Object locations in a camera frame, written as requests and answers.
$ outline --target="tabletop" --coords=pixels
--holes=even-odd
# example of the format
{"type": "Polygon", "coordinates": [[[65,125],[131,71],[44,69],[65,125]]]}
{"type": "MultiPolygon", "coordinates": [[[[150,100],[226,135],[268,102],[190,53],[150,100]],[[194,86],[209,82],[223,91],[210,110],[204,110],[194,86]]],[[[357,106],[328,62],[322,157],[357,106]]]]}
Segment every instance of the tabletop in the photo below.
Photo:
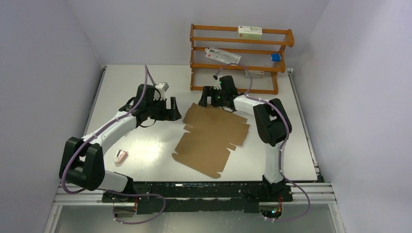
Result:
{"type": "MultiPolygon", "coordinates": [[[[168,97],[176,97],[177,107],[182,118],[192,103],[197,103],[201,91],[190,91],[189,66],[148,66],[155,82],[167,82],[168,97]]],[[[212,75],[216,70],[202,69],[196,73],[195,85],[213,85],[212,75]]],[[[108,120],[131,97],[136,95],[137,87],[144,83],[144,65],[108,65],[97,99],[91,112],[87,133],[91,133],[108,120]]],[[[222,75],[233,76],[237,88],[247,88],[249,79],[243,72],[224,70],[222,75]]],[[[272,80],[267,75],[264,79],[254,79],[253,89],[271,89],[272,80]]],[[[302,119],[293,94],[287,73],[278,75],[278,95],[250,94],[256,98],[270,100],[279,98],[292,124],[292,133],[285,148],[284,173],[294,181],[317,180],[312,156],[302,125],[302,119]]],[[[130,176],[134,181],[172,181],[172,182],[219,182],[219,181],[259,181],[265,170],[265,146],[256,130],[252,115],[235,112],[247,118],[249,133],[243,146],[231,151],[221,177],[213,179],[193,170],[172,158],[180,138],[185,130],[181,120],[157,121],[149,128],[137,128],[122,137],[104,155],[106,170],[130,176]],[[118,150],[125,150],[129,156],[121,165],[114,164],[113,157],[118,150]]],[[[151,125],[147,120],[143,125],[151,125]]]]}

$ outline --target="wall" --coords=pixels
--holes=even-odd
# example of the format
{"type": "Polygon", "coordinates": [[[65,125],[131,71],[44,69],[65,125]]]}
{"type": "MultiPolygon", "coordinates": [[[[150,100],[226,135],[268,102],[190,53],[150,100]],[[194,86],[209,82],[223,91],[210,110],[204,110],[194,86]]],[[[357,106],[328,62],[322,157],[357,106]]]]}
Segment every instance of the wall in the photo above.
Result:
{"type": "Polygon", "coordinates": [[[0,2],[0,232],[43,232],[101,75],[64,0],[0,2]]]}
{"type": "Polygon", "coordinates": [[[103,64],[188,65],[190,24],[292,29],[300,55],[329,0],[68,0],[103,64]]]}
{"type": "Polygon", "coordinates": [[[331,0],[294,69],[348,233],[411,232],[411,2],[331,0]]]}

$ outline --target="cardboard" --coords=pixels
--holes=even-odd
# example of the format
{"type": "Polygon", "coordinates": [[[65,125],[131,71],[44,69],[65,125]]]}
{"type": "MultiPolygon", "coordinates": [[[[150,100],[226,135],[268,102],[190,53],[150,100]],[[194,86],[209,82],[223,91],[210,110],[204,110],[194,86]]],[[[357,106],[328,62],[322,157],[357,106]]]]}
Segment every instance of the cardboard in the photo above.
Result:
{"type": "Polygon", "coordinates": [[[247,119],[222,108],[201,107],[195,103],[183,122],[188,132],[176,146],[173,159],[214,179],[220,178],[230,151],[242,146],[249,125],[247,119]]]}

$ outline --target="wooden shelf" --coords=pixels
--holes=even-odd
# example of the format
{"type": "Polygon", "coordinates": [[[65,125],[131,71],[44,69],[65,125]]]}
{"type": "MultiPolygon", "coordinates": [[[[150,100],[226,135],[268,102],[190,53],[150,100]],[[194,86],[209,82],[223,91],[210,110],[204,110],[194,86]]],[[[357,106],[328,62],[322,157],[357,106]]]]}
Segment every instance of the wooden shelf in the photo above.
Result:
{"type": "MultiPolygon", "coordinates": [[[[291,29],[288,30],[276,30],[276,29],[262,29],[263,33],[269,34],[284,34],[285,38],[283,41],[272,41],[272,40],[244,40],[244,39],[233,39],[233,38],[217,38],[217,37],[199,37],[194,36],[194,30],[211,30],[211,31],[226,31],[226,32],[237,32],[237,27],[222,27],[222,26],[206,26],[206,25],[193,25],[190,26],[190,42],[191,42],[191,53],[190,53],[190,67],[192,71],[192,75],[190,78],[190,89],[191,90],[203,90],[203,87],[194,86],[194,69],[196,68],[208,68],[208,69],[220,69],[224,66],[224,64],[217,65],[217,64],[205,64],[205,63],[197,63],[194,61],[194,51],[205,51],[209,47],[197,47],[195,46],[195,41],[210,41],[210,42],[230,42],[230,43],[246,43],[246,44],[264,44],[264,45],[280,45],[280,49],[278,51],[270,51],[270,50],[245,50],[245,49],[227,49],[227,48],[219,48],[221,50],[233,53],[248,53],[248,54],[262,54],[262,55],[271,55],[273,53],[279,53],[281,60],[280,62],[275,62],[272,67],[262,67],[262,66],[248,66],[247,64],[243,64],[246,66],[248,70],[262,70],[271,73],[272,83],[273,83],[273,90],[258,90],[252,89],[250,93],[259,93],[259,94],[277,94],[278,93],[278,86],[277,86],[277,73],[278,72],[285,72],[286,71],[286,63],[284,58],[284,52],[286,46],[292,47],[294,45],[294,37],[291,29]]],[[[232,70],[243,70],[242,67],[239,66],[227,66],[224,69],[232,69],[232,70]]],[[[246,91],[246,89],[238,89],[240,92],[246,91]]]]}

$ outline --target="purple cable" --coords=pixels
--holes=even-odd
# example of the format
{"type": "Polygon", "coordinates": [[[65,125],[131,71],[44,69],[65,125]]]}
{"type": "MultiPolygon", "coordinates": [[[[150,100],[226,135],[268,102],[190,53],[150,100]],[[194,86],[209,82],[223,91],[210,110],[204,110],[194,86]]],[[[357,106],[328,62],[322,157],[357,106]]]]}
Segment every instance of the purple cable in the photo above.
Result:
{"type": "MultiPolygon", "coordinates": [[[[143,92],[142,92],[139,100],[138,100],[137,103],[133,106],[133,108],[130,109],[130,111],[128,111],[128,112],[125,113],[124,115],[120,116],[120,117],[118,118],[118,120],[121,120],[121,119],[127,117],[128,115],[130,115],[131,112],[134,111],[134,110],[139,106],[139,104],[143,101],[143,97],[144,97],[144,94],[146,93],[146,89],[147,89],[147,76],[150,77],[150,79],[151,79],[151,81],[152,81],[152,84],[155,85],[155,82],[154,82],[152,76],[151,76],[150,73],[149,73],[149,69],[147,68],[147,65],[144,66],[144,69],[145,69],[144,86],[143,86],[143,92]]],[[[69,171],[69,168],[70,168],[71,164],[73,163],[73,161],[76,159],[77,155],[80,153],[80,151],[82,151],[82,149],[83,149],[88,143],[90,143],[96,136],[100,135],[100,134],[101,134],[102,132],[104,132],[108,127],[110,127],[111,125],[113,125],[114,123],[116,123],[118,120],[113,119],[113,120],[111,120],[110,122],[106,123],[100,130],[98,130],[98,131],[95,133],[95,136],[94,136],[94,137],[90,137],[89,139],[87,139],[87,140],[76,150],[76,152],[73,154],[73,156],[70,158],[69,162],[68,162],[67,165],[66,165],[66,168],[65,168],[64,171],[63,171],[63,175],[62,175],[62,188],[63,188],[63,190],[64,190],[65,192],[67,192],[67,193],[69,193],[69,194],[76,194],[76,193],[83,192],[83,191],[85,190],[84,188],[81,188],[81,189],[76,190],[76,191],[70,191],[70,190],[67,188],[67,186],[66,186],[66,176],[67,176],[67,173],[68,173],[68,171],[69,171]]],[[[159,216],[163,213],[163,211],[165,210],[165,208],[166,208],[166,199],[165,199],[162,195],[159,195],[159,194],[150,194],[150,193],[148,193],[148,194],[125,194],[125,193],[119,193],[119,192],[116,192],[116,191],[113,191],[113,190],[106,190],[106,191],[107,191],[107,192],[110,192],[110,193],[113,193],[113,194],[125,196],[125,197],[159,197],[159,198],[162,198],[162,199],[163,199],[163,207],[162,207],[162,209],[160,210],[160,212],[157,213],[157,215],[149,218],[148,220],[141,221],[141,222],[123,222],[123,221],[120,221],[120,220],[118,220],[118,219],[116,218],[116,216],[114,215],[114,210],[113,210],[113,216],[115,217],[115,221],[116,221],[116,222],[119,222],[119,223],[122,223],[122,224],[134,225],[134,224],[146,223],[146,222],[148,222],[148,221],[151,221],[151,220],[159,217],[159,216]]]]}
{"type": "Polygon", "coordinates": [[[244,70],[246,70],[246,72],[249,74],[250,85],[249,85],[249,88],[248,88],[248,89],[246,90],[246,92],[244,93],[244,96],[245,96],[246,98],[250,99],[250,100],[255,100],[255,101],[258,101],[258,102],[263,102],[263,103],[266,103],[266,104],[268,104],[269,106],[271,106],[271,107],[277,112],[277,114],[280,116],[280,118],[281,118],[282,121],[283,121],[283,124],[285,124],[286,137],[285,137],[285,140],[283,140],[283,142],[282,142],[282,143],[280,144],[280,146],[279,146],[279,160],[278,160],[279,173],[280,173],[280,175],[281,175],[287,182],[293,184],[294,187],[297,187],[298,189],[300,189],[300,190],[303,192],[303,194],[305,194],[306,199],[308,200],[308,207],[306,208],[306,210],[305,210],[303,213],[301,213],[301,214],[298,215],[298,216],[295,216],[295,217],[292,217],[292,218],[288,218],[288,219],[275,219],[275,221],[277,221],[277,222],[288,222],[288,221],[294,221],[294,220],[296,220],[296,219],[299,219],[299,218],[303,217],[304,215],[306,215],[306,214],[309,212],[309,210],[310,210],[310,199],[309,199],[308,194],[303,190],[302,187],[300,187],[299,185],[297,185],[295,182],[289,180],[289,179],[285,176],[285,174],[283,174],[283,170],[282,170],[282,155],[283,155],[284,147],[285,147],[285,145],[286,145],[286,141],[289,139],[289,134],[290,134],[290,130],[289,130],[288,123],[286,122],[285,117],[282,115],[282,113],[279,111],[279,109],[276,108],[276,107],[275,107],[273,104],[271,104],[269,101],[262,100],[262,99],[257,99],[257,98],[253,98],[253,97],[251,97],[251,96],[248,95],[250,89],[252,89],[252,76],[250,75],[249,70],[248,70],[245,66],[240,65],[240,64],[236,64],[236,63],[229,63],[229,64],[226,64],[226,65],[222,66],[222,67],[218,70],[218,72],[216,72],[215,75],[217,76],[217,75],[223,70],[223,68],[225,68],[225,67],[227,67],[227,66],[230,66],[230,65],[240,66],[240,67],[242,67],[244,70]]]}

